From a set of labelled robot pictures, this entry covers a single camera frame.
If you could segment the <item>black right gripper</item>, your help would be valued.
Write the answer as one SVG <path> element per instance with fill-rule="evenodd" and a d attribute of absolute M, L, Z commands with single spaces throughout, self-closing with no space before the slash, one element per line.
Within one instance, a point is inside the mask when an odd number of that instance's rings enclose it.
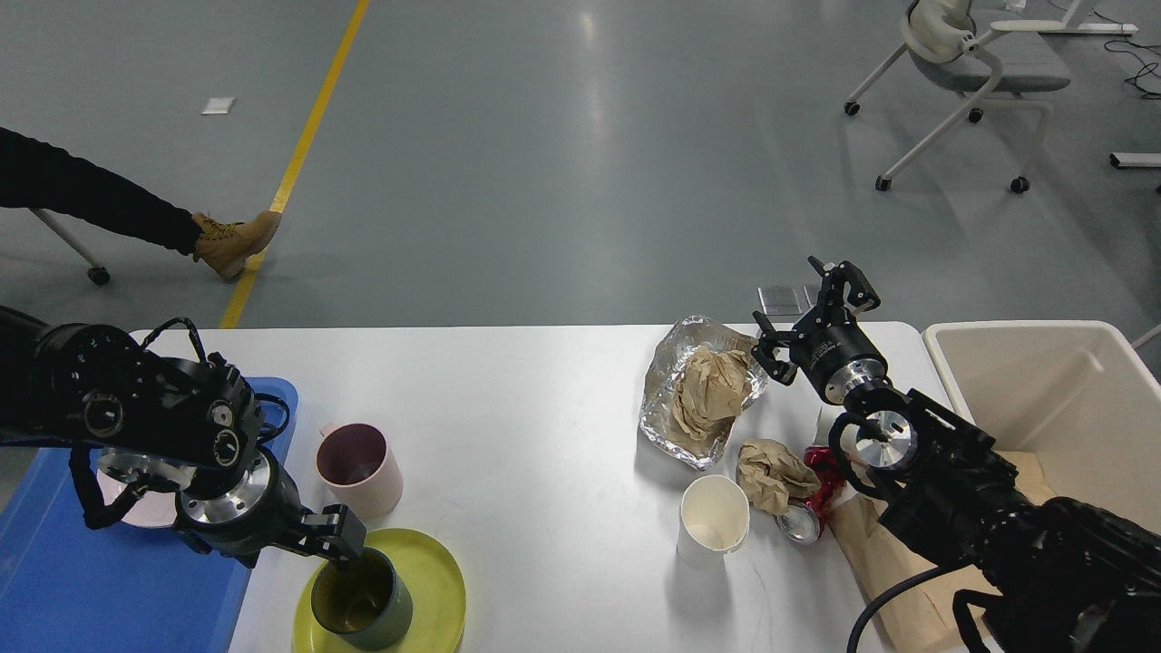
<path fill-rule="evenodd" d="M 776 329 L 767 314 L 755 310 L 760 335 L 751 356 L 771 380 L 795 383 L 805 373 L 810 387 L 825 404 L 843 406 L 854 393 L 889 387 L 888 363 L 863 333 L 857 318 L 875 310 L 882 297 L 853 263 L 824 263 L 816 256 L 807 261 L 821 278 L 813 309 L 789 329 Z"/>

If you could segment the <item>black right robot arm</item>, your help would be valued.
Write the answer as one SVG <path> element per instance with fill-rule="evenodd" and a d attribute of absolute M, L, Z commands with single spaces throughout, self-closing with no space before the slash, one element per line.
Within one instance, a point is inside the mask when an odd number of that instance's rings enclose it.
<path fill-rule="evenodd" d="M 888 363 L 857 323 L 880 306 L 853 263 L 809 257 L 821 285 L 815 306 L 779 330 L 753 313 L 752 358 L 783 385 L 805 372 L 839 414 L 825 435 L 846 482 L 884 501 L 879 523 L 932 567 L 885 590 L 848 637 L 858 650 L 879 608 L 907 590 L 979 568 L 995 593 L 957 590 L 961 643 L 983 652 L 971 608 L 982 608 L 1007 652 L 1156 652 L 1160 632 L 1158 536 L 1086 502 L 1057 496 L 1034 504 L 1016 488 L 1019 472 L 991 449 L 991 435 L 918 390 L 902 392 Z"/>

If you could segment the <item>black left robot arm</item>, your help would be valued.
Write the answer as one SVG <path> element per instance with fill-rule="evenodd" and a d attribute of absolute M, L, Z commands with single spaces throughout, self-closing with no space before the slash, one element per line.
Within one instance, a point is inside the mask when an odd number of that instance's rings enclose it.
<path fill-rule="evenodd" d="M 216 552 L 253 568 L 266 547 L 337 565 L 356 560 L 366 526 L 348 507 L 311 510 L 271 442 L 288 402 L 253 389 L 232 364 L 208 353 L 186 326 L 195 358 L 151 351 L 107 324 L 50 326 L 3 308 L 3 445 L 68 450 L 84 525 L 120 523 L 149 493 L 170 493 L 171 524 L 195 553 Z"/>

